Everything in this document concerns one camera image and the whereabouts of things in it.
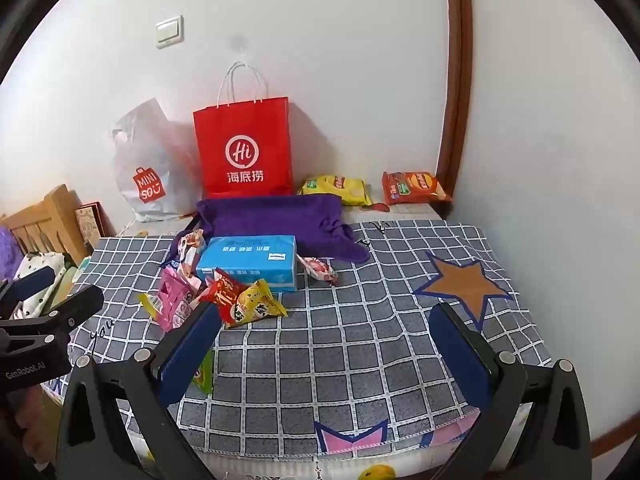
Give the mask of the person left hand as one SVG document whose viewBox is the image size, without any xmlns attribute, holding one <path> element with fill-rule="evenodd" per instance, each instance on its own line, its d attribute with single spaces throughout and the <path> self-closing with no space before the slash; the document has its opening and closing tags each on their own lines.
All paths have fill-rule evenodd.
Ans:
<svg viewBox="0 0 640 480">
<path fill-rule="evenodd" d="M 36 385 L 24 390 L 12 408 L 17 425 L 24 431 L 26 454 L 37 464 L 55 464 L 62 406 Z"/>
</svg>

